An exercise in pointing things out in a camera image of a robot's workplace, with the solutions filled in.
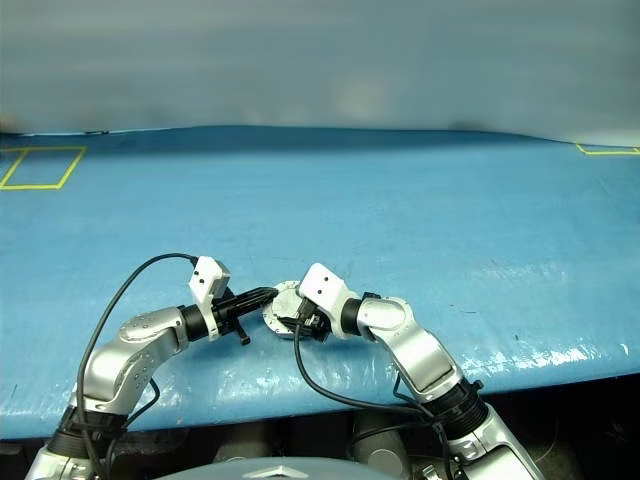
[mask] tabletop surface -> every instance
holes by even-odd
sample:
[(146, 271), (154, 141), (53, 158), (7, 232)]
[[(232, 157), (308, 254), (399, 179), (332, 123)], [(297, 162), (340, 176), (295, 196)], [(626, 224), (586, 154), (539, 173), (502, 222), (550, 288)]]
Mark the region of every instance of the tabletop surface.
[[(52, 433), (106, 303), (169, 251), (222, 260), (236, 292), (319, 261), (359, 293), (403, 297), (486, 392), (640, 371), (639, 150), (231, 127), (0, 148), (2, 438)], [(179, 260), (151, 267), (99, 343), (137, 313), (192, 303), (190, 273)], [(135, 428), (342, 408), (304, 384), (291, 342), (261, 316), (241, 321), (250, 345), (200, 340), (156, 372), (162, 396)], [(395, 370), (375, 344), (305, 342), (303, 357), (329, 389), (393, 399)]]

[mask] gray wall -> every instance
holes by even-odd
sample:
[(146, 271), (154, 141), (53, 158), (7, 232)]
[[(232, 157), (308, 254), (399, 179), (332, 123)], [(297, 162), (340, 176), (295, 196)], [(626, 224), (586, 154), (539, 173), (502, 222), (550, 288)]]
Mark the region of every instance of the gray wall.
[(640, 145), (638, 0), (1, 0), (31, 132), (479, 128)]

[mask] robotic arm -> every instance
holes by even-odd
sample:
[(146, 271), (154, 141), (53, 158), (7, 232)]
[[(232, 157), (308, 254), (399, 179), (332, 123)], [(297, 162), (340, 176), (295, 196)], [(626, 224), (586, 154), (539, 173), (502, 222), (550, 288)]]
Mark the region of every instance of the robotic arm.
[(234, 296), (227, 288), (229, 278), (221, 262), (200, 257), (189, 282), (194, 305), (135, 316), (122, 325), (115, 339), (96, 350), (84, 375), (86, 421), (79, 420), (74, 390), (58, 429), (38, 452), (26, 478), (92, 479), (96, 472), (83, 430), (93, 432), (96, 454), (104, 458), (109, 442), (126, 427), (127, 418), (160, 365), (205, 336), (214, 341), (235, 331), (242, 345), (249, 343), (238, 317), (269, 302), (277, 290), (256, 288)]
[(416, 323), (405, 300), (370, 293), (359, 298), (319, 263), (311, 266), (297, 294), (303, 299), (298, 311), (309, 311), (304, 302), (310, 302), (329, 319), (338, 338), (362, 335), (387, 349), (414, 398), (441, 421), (460, 463), (456, 478), (544, 479), (500, 416), (479, 397), (481, 384), (464, 378), (438, 339)]

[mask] blue table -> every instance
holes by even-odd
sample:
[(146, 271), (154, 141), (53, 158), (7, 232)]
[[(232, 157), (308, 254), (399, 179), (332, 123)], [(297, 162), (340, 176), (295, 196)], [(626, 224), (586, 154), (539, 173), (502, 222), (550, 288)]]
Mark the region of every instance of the blue table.
[[(15, 150), (25, 146), (48, 150)], [(53, 431), (105, 304), (168, 251), (222, 259), (238, 292), (300, 279), (320, 261), (359, 292), (404, 297), (487, 392), (640, 371), (637, 151), (269, 128), (5, 137), (1, 148), (0, 176), (24, 154), (5, 187), (53, 186), (0, 190), (2, 438)], [(189, 274), (178, 260), (152, 267), (102, 341), (136, 313), (189, 303)], [(162, 366), (162, 397), (135, 426), (341, 408), (307, 388), (292, 344), (260, 316), (242, 323), (249, 346), (201, 340)], [(392, 400), (381, 348), (330, 339), (303, 355), (328, 388)]]

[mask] silver robotic arm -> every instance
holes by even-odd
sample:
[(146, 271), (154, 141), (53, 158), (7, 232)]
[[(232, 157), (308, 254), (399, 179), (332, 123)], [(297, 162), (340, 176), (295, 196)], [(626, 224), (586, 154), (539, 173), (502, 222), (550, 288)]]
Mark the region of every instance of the silver robotic arm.
[(92, 432), (96, 454), (104, 458), (109, 442), (123, 433), (160, 365), (202, 337), (213, 341), (235, 331), (243, 345), (249, 343), (238, 317), (261, 307), (277, 291), (256, 288), (234, 296), (227, 289), (229, 278), (221, 262), (200, 257), (189, 282), (194, 305), (137, 315), (122, 325), (116, 338), (97, 349), (84, 374), (86, 421), (80, 421), (74, 389), (58, 429), (38, 452), (26, 479), (93, 479), (97, 472), (83, 430)]
[(326, 315), (339, 338), (362, 335), (391, 354), (414, 398), (438, 418), (447, 434), (458, 479), (544, 480), (500, 416), (478, 396), (438, 339), (414, 319), (400, 298), (362, 299), (323, 265), (311, 266), (298, 295)]

